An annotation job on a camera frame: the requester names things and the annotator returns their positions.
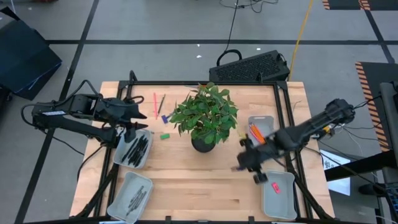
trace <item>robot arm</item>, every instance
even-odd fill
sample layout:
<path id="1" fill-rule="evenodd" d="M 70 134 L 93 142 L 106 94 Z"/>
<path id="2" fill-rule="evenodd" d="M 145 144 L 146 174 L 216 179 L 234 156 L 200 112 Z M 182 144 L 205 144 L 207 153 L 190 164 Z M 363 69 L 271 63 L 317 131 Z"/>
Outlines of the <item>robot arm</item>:
<path id="1" fill-rule="evenodd" d="M 254 180 L 257 184 L 267 181 L 262 174 L 261 164 L 268 159 L 277 159 L 291 151 L 301 150 L 307 145 L 310 136 L 322 130 L 329 124 L 347 124 L 354 120 L 354 107 L 345 100 L 335 99 L 328 103 L 325 110 L 313 118 L 288 128 L 280 129 L 266 137 L 266 143 L 253 147 L 252 142 L 246 138 L 241 145 L 246 150 L 238 154 L 238 170 L 247 169 L 256 172 Z"/>
<path id="2" fill-rule="evenodd" d="M 96 128 L 90 124 L 68 119 L 65 116 L 109 124 Z M 103 98 L 102 95 L 77 94 L 64 101 L 37 103 L 32 110 L 33 125 L 39 129 L 62 128 L 96 138 L 109 146 L 117 144 L 118 126 L 126 129 L 124 139 L 132 141 L 136 130 L 146 128 L 146 124 L 131 123 L 131 118 L 146 119 L 138 110 L 134 100 L 128 102 L 117 98 Z"/>

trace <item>gray floor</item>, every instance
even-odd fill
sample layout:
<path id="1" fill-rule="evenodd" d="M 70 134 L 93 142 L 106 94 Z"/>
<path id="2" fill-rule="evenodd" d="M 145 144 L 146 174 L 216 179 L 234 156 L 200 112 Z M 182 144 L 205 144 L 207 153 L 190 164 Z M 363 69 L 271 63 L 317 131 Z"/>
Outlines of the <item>gray floor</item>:
<path id="1" fill-rule="evenodd" d="M 265 4 L 261 14 L 240 9 L 236 15 L 233 39 L 295 40 L 310 0 L 280 0 Z M 20 3 L 17 14 L 48 40 L 81 37 L 93 0 L 59 0 L 51 4 Z M 232 5 L 234 0 L 224 0 Z M 386 40 L 398 40 L 398 11 L 372 12 Z M 167 40 L 227 39 L 233 9 L 215 0 L 100 0 L 88 33 L 91 40 Z M 327 11 L 315 1 L 304 40 L 377 40 L 364 11 Z M 63 64 L 35 101 L 58 99 L 76 45 L 51 45 Z M 85 45 L 70 89 L 89 79 L 99 89 L 101 82 L 125 80 L 133 69 L 139 80 L 207 80 L 208 69 L 225 45 Z M 278 50 L 291 61 L 294 45 L 231 45 L 244 57 Z M 398 46 L 389 46 L 398 60 Z M 225 57 L 222 63 L 236 60 Z M 364 101 L 354 63 L 387 62 L 377 45 L 301 45 L 297 52 L 293 80 L 305 83 L 312 114 L 320 112 L 334 98 L 344 98 L 357 105 Z M 13 223 L 39 155 L 44 135 L 25 125 L 19 115 L 29 103 L 14 97 L 0 125 L 0 220 Z M 350 126 L 372 126 L 367 108 L 357 110 Z M 353 130 L 375 138 L 372 130 Z M 86 139 L 78 134 L 57 130 L 55 135 L 80 151 Z M 339 133 L 327 144 L 349 154 L 370 156 L 379 152 L 376 141 L 356 139 L 361 150 L 345 133 Z M 53 141 L 42 174 L 30 204 L 26 222 L 67 218 L 76 187 L 76 172 L 82 157 L 63 144 Z M 336 216 L 349 221 L 375 222 L 374 210 L 356 202 L 346 203 L 334 197 Z"/>

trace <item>orange striped tape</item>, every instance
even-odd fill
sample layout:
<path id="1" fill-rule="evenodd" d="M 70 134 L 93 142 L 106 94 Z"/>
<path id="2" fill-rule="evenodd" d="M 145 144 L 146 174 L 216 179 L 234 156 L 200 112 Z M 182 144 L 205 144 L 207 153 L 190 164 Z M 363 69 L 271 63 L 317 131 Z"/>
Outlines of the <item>orange striped tape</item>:
<path id="1" fill-rule="evenodd" d="M 358 0 L 358 2 L 361 9 L 369 11 L 371 10 L 371 5 L 369 4 L 368 0 Z"/>
<path id="2" fill-rule="evenodd" d="M 323 7 L 327 10 L 330 9 L 329 1 L 328 0 L 322 0 Z"/>
<path id="3" fill-rule="evenodd" d="M 368 79 L 366 78 L 362 63 L 355 62 L 355 69 L 358 73 L 359 82 L 361 83 L 361 87 L 362 87 L 362 91 L 365 96 L 365 99 L 367 99 L 367 100 L 373 99 L 372 91 L 368 85 Z M 389 145 L 387 142 L 386 135 L 384 134 L 383 127 L 380 124 L 380 117 L 379 117 L 379 114 L 377 113 L 377 109 L 374 105 L 374 101 L 369 102 L 368 110 L 369 110 L 369 114 L 371 115 L 373 125 L 376 126 L 374 129 L 376 131 L 377 140 L 379 140 L 380 149 L 383 152 L 388 151 Z"/>

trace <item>potted plant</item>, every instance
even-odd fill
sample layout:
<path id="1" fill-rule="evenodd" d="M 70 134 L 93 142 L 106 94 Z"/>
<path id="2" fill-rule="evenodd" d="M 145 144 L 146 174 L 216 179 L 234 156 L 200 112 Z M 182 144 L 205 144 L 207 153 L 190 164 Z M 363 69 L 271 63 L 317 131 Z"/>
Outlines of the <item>potted plant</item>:
<path id="1" fill-rule="evenodd" d="M 229 137 L 229 130 L 236 128 L 238 109 L 229 97 L 229 90 L 218 90 L 209 82 L 191 90 L 195 96 L 187 95 L 179 105 L 175 104 L 170 119 L 178 126 L 178 133 L 191 133 L 192 145 L 199 152 L 209 152 L 221 140 Z"/>

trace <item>green eraser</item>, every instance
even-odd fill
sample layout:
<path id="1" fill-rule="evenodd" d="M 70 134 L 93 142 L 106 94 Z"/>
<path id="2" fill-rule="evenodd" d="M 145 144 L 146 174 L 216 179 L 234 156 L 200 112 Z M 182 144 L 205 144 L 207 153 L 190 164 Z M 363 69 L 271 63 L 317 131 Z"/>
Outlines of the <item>green eraser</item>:
<path id="1" fill-rule="evenodd" d="M 167 139 L 167 138 L 169 138 L 170 137 L 170 134 L 162 134 L 161 136 L 160 136 L 160 139 Z"/>

